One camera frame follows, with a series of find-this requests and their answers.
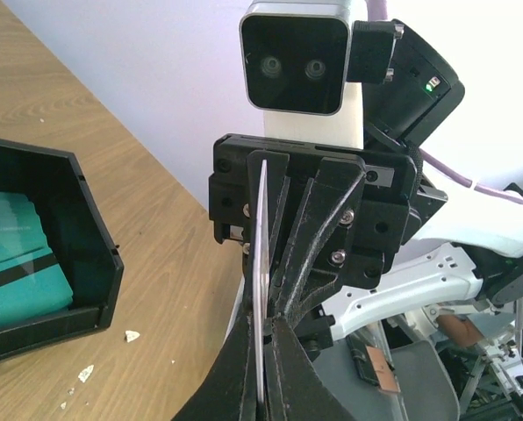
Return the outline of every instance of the black box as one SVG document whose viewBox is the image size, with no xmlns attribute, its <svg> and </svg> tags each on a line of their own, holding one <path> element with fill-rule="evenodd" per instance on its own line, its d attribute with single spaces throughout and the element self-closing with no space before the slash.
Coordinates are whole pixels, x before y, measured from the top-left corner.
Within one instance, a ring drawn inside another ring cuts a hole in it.
<svg viewBox="0 0 523 421">
<path fill-rule="evenodd" d="M 33 202 L 74 291 L 68 310 L 0 330 L 0 360 L 109 327 L 124 266 L 75 155 L 0 139 L 0 191 Z"/>
</svg>

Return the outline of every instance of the camera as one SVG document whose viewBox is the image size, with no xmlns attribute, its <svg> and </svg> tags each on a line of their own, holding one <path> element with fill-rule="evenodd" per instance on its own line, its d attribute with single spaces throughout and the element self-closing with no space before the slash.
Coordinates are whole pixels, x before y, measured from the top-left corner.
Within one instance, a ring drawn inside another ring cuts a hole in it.
<svg viewBox="0 0 523 421">
<path fill-rule="evenodd" d="M 240 21 L 250 103 L 265 111 L 333 115 L 347 78 L 356 0 L 261 0 Z"/>
</svg>

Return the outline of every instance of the white bracket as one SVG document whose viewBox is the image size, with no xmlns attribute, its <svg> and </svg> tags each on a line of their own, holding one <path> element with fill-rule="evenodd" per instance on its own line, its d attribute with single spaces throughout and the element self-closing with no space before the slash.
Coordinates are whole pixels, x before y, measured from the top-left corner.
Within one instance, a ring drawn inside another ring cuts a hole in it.
<svg viewBox="0 0 523 421">
<path fill-rule="evenodd" d="M 365 325 L 433 303 L 465 301 L 478 295 L 482 280 L 473 274 L 474 262 L 450 243 L 392 268 L 376 289 L 344 286 L 322 303 L 335 318 L 332 338 L 345 338 Z"/>
</svg>

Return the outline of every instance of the white fragment on table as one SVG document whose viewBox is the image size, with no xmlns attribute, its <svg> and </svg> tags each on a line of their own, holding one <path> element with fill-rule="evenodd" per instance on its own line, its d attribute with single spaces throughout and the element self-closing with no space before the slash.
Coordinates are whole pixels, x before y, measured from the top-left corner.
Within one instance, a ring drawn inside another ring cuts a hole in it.
<svg viewBox="0 0 523 421">
<path fill-rule="evenodd" d="M 83 371 L 81 371 L 78 375 L 78 380 L 80 380 L 82 383 L 85 383 L 92 374 L 92 371 L 94 371 L 94 364 L 87 366 Z"/>
<path fill-rule="evenodd" d="M 133 342 L 140 336 L 140 333 L 135 331 L 125 331 L 125 341 L 127 343 Z"/>
</svg>

